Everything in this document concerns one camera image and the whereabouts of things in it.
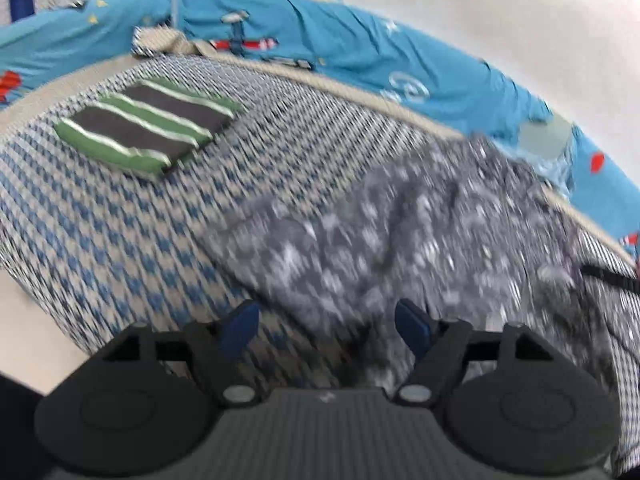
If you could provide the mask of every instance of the green striped cloth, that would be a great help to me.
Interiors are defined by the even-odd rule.
[[[88,157],[160,176],[222,131],[240,105],[205,98],[167,79],[137,82],[62,119],[56,133]]]

